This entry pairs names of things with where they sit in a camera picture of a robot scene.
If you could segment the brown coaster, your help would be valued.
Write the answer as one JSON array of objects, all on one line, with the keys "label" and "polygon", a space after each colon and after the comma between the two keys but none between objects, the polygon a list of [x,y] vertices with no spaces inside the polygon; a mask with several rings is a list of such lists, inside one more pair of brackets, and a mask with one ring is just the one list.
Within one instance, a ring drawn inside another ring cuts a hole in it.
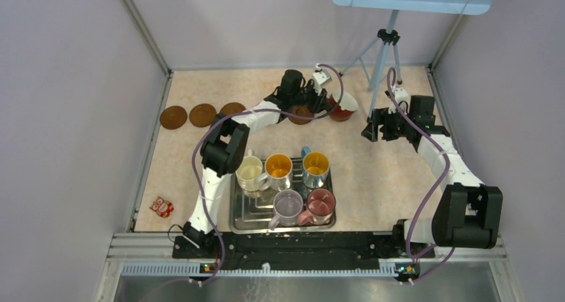
[{"label": "brown coaster", "polygon": [[314,118],[314,113],[312,113],[306,105],[292,106],[290,113],[292,116],[288,116],[288,119],[296,125],[306,125]]},{"label": "brown coaster", "polygon": [[182,127],[188,119],[186,110],[178,105],[167,107],[160,114],[159,122],[161,126],[168,130],[175,130]]},{"label": "brown coaster", "polygon": [[189,121],[195,127],[209,126],[217,115],[215,107],[209,103],[194,106],[189,113]]},{"label": "brown coaster", "polygon": [[243,112],[246,109],[246,107],[238,102],[230,102],[225,104],[221,110],[220,113],[222,113],[223,115],[231,115],[234,113],[240,113]]}]

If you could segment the white red-bottom cup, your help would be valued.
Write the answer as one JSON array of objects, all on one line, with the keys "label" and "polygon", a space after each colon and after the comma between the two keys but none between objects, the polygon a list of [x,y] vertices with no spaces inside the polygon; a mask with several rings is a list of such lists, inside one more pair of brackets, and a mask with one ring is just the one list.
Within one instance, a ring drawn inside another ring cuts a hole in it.
[{"label": "white red-bottom cup", "polygon": [[332,107],[340,99],[339,106],[330,114],[333,121],[343,122],[348,121],[352,115],[358,110],[358,103],[356,99],[346,91],[343,92],[344,97],[341,97],[340,90],[335,90],[330,94],[329,101]]}]

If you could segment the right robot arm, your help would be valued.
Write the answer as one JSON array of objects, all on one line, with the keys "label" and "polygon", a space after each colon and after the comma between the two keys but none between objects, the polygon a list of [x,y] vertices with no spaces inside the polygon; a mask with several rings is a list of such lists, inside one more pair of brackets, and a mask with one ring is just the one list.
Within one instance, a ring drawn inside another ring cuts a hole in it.
[{"label": "right robot arm", "polygon": [[436,124],[431,96],[415,95],[388,108],[372,110],[362,136],[377,141],[405,138],[425,160],[436,182],[425,195],[427,201],[442,191],[433,217],[421,218],[420,205],[412,219],[403,222],[403,231],[390,239],[392,251],[408,257],[418,243],[432,247],[491,249],[498,238],[503,194],[487,186],[463,161],[447,128]]}]

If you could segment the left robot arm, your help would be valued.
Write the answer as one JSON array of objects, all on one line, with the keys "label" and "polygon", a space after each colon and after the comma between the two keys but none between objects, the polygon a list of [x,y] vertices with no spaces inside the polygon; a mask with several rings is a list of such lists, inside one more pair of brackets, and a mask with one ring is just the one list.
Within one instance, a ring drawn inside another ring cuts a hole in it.
[{"label": "left robot arm", "polygon": [[199,197],[181,235],[197,257],[206,257],[213,251],[221,196],[231,175],[243,162],[249,135],[286,118],[299,119],[299,115],[291,112],[294,107],[305,106],[312,113],[303,115],[303,120],[329,116],[334,107],[325,86],[332,80],[332,71],[330,65],[318,64],[307,80],[301,72],[288,69],[281,84],[254,107],[232,115],[220,113],[213,119],[193,151],[194,157],[201,156],[203,169],[195,173]]}]

